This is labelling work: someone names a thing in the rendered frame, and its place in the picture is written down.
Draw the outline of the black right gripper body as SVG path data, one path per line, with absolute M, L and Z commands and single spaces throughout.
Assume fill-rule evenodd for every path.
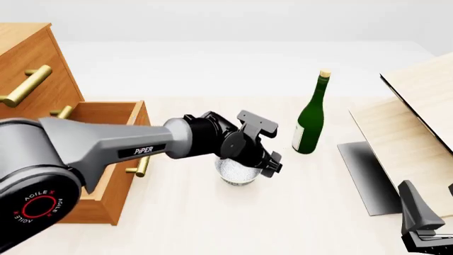
M 407 252 L 453 253 L 453 234 L 437 234 L 434 230 L 408 231 L 401 228 L 401 239 Z

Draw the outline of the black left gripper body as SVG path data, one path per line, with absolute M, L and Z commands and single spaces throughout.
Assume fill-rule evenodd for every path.
M 274 174 L 278 174 L 282 168 L 280 163 L 282 156 L 277 152 L 269 154 L 264 151 L 263 158 L 260 163 L 261 174 L 267 178 L 272 178 Z

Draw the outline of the open wooden drawer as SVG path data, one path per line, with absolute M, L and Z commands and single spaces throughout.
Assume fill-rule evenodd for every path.
M 82 123 L 150 125 L 144 101 L 81 101 L 66 119 Z M 79 203 L 60 222 L 117 225 L 135 176 L 127 170 L 146 165 L 147 163 L 140 163 L 139 159 L 109 165 L 95 191 L 90 194 L 82 191 Z

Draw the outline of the wooden cabinet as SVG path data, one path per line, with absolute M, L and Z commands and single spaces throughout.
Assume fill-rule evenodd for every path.
M 28 77 L 26 69 L 52 68 L 52 73 L 17 107 L 0 103 L 2 118 L 41 118 L 52 110 L 75 107 L 84 97 L 74 80 L 50 23 L 0 23 L 0 96 L 9 95 Z

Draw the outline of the green wine bottle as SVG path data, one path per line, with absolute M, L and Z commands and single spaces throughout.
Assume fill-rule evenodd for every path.
M 316 149 L 324 124 L 323 99 L 331 78 L 329 69 L 322 69 L 314 93 L 299 114 L 291 146 L 300 154 L 311 154 Z

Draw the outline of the pale wooden rack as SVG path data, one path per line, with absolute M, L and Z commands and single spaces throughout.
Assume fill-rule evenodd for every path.
M 453 52 L 381 79 L 394 97 L 351 109 L 353 120 L 394 186 L 411 181 L 453 217 Z

